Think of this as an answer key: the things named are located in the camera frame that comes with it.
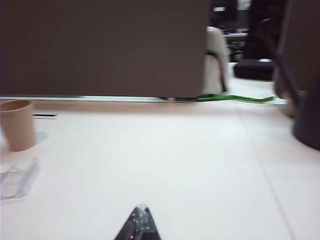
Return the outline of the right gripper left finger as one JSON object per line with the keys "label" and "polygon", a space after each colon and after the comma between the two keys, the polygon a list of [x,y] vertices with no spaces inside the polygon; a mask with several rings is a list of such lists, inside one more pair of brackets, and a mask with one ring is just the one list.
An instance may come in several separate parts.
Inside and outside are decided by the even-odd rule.
{"label": "right gripper left finger", "polygon": [[114,238],[115,240],[141,240],[143,236],[143,210],[136,206]]}

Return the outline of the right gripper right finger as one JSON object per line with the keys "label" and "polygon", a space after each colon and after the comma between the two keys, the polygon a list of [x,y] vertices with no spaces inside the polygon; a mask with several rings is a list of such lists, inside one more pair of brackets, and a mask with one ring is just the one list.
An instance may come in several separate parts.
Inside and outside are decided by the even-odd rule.
{"label": "right gripper right finger", "polygon": [[156,223],[150,209],[143,205],[141,207],[141,239],[142,240],[161,240]]}

